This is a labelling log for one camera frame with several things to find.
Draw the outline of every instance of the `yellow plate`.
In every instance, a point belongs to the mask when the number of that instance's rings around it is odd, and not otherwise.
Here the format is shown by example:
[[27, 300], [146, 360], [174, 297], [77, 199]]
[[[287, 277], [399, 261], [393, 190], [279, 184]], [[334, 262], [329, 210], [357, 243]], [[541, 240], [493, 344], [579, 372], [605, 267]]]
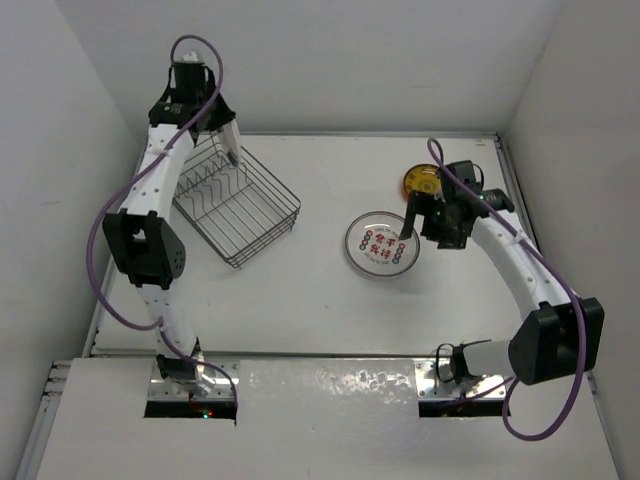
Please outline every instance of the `yellow plate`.
[[402, 180], [402, 191], [405, 200], [413, 190], [435, 195], [440, 188], [438, 167], [436, 165], [421, 164], [411, 167]]

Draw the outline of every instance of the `gray wall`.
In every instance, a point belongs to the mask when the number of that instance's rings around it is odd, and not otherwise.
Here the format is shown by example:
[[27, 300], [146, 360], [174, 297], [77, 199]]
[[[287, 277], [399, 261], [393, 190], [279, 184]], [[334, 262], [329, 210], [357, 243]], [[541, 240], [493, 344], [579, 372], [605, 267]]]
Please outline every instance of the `gray wall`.
[[1, 10], [0, 479], [9, 479], [51, 361], [81, 352], [95, 302], [87, 231], [138, 147], [53, 1]]
[[184, 33], [226, 60], [240, 127], [500, 130], [563, 0], [56, 0], [134, 132]]
[[595, 371], [625, 478], [640, 478], [640, 2], [574, 0], [508, 134], [544, 253], [606, 324]]

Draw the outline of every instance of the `rack wire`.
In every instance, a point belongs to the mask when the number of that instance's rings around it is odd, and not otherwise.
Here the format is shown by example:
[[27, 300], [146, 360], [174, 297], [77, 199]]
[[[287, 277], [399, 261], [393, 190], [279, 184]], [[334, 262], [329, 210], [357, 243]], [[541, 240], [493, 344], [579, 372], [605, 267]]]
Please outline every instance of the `rack wire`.
[[185, 162], [173, 205], [233, 268], [291, 230], [300, 199], [242, 149], [237, 166], [217, 134], [201, 135]]

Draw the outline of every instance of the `metal dish drying rack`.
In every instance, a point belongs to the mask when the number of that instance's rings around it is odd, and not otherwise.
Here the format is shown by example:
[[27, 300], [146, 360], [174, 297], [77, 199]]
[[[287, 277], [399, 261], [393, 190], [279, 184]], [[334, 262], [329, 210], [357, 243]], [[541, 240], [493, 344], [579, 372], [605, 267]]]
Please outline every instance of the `metal dish drying rack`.
[[246, 149], [234, 166], [216, 134], [198, 139], [173, 205], [233, 268], [291, 230], [300, 212], [300, 199]]

